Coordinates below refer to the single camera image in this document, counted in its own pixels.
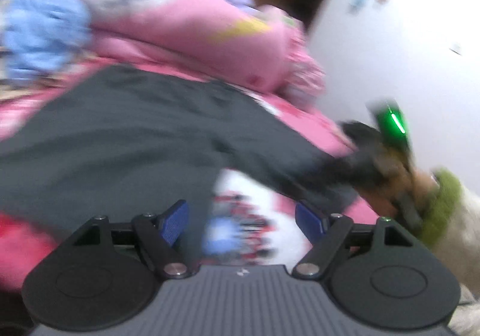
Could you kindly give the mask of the person's right hand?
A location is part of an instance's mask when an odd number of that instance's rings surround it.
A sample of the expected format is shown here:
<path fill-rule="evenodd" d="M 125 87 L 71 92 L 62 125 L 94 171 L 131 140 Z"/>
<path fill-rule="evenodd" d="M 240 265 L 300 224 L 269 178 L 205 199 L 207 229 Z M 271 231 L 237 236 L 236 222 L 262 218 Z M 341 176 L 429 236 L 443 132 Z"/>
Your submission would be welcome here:
<path fill-rule="evenodd" d="M 428 200 L 438 192 L 439 184 L 431 173 L 410 165 L 398 151 L 381 146 L 374 157 L 374 167 L 380 170 L 383 182 L 380 186 L 361 186 L 356 190 L 379 216 L 394 217 L 398 209 L 393 201 L 407 193 L 412 196 L 418 212 L 427 208 Z"/>

